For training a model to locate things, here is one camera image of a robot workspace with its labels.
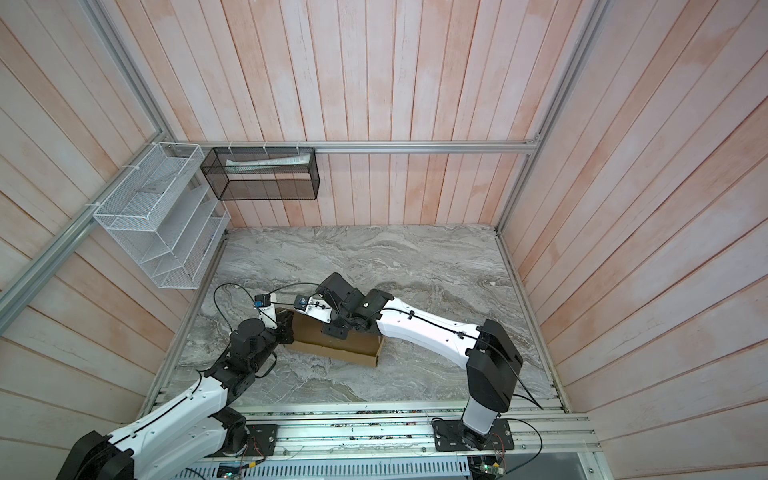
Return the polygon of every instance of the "cardboard box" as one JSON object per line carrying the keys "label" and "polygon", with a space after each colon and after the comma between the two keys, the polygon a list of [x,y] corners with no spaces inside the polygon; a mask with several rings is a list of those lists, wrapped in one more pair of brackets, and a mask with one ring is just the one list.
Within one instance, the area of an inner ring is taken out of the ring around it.
{"label": "cardboard box", "polygon": [[324,334],[325,323],[301,313],[293,314],[293,343],[286,348],[298,352],[327,356],[364,366],[376,367],[384,345],[384,337],[372,333],[350,331],[346,340]]}

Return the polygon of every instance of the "black wire basket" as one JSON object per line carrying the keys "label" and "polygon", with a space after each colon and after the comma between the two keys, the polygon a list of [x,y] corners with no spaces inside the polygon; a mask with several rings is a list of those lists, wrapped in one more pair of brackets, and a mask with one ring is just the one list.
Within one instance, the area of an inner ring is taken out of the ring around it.
{"label": "black wire basket", "polygon": [[320,188],[310,147],[214,147],[200,169],[219,200],[315,200]]}

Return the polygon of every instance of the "marble floor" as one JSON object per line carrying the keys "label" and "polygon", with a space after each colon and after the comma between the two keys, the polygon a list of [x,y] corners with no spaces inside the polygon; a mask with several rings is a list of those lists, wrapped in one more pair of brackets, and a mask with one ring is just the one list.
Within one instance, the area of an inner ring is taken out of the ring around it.
{"label": "marble floor", "polygon": [[[494,230],[451,225],[233,230],[165,398],[197,381],[195,369],[210,366],[227,344],[229,328],[212,300],[216,286],[237,282],[252,293],[266,293],[288,283],[319,283],[332,272],[341,273],[364,293],[371,288],[385,290],[449,319],[499,321],[524,357],[525,385],[538,398],[554,396]],[[295,288],[278,294],[278,301],[293,302],[296,293],[312,293],[311,286]],[[233,326],[253,316],[242,290],[224,287],[217,299]],[[257,380],[236,406],[468,398],[463,370],[400,339],[386,339],[375,369],[282,346],[276,353],[275,369]],[[520,385],[517,392],[523,393]]]}

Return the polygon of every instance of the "white wire basket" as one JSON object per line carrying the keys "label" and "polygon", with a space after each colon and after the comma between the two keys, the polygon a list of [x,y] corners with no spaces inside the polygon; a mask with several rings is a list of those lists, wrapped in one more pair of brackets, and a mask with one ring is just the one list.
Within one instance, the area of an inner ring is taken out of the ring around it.
{"label": "white wire basket", "polygon": [[161,288],[196,289],[230,220],[207,184],[188,184],[198,145],[158,144],[94,217]]}

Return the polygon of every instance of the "robotic arm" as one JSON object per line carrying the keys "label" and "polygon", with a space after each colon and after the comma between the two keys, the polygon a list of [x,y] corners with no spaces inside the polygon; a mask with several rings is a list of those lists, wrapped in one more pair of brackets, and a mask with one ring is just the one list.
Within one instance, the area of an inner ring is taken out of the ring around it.
{"label": "robotic arm", "polygon": [[[272,367],[256,377],[279,344],[293,342],[293,311],[276,313],[273,301],[254,299],[264,318],[240,323],[195,386],[109,435],[90,432],[80,438],[57,480],[164,480],[206,455],[242,454],[249,435],[246,419],[228,405],[269,374]],[[294,310],[326,323],[323,332],[329,335],[346,338],[351,329],[380,333],[421,345],[465,369],[471,398],[453,433],[466,449],[482,449],[498,414],[509,409],[522,357],[493,320],[482,326],[460,323],[381,290],[363,295],[338,273],[311,297],[298,296]]]}

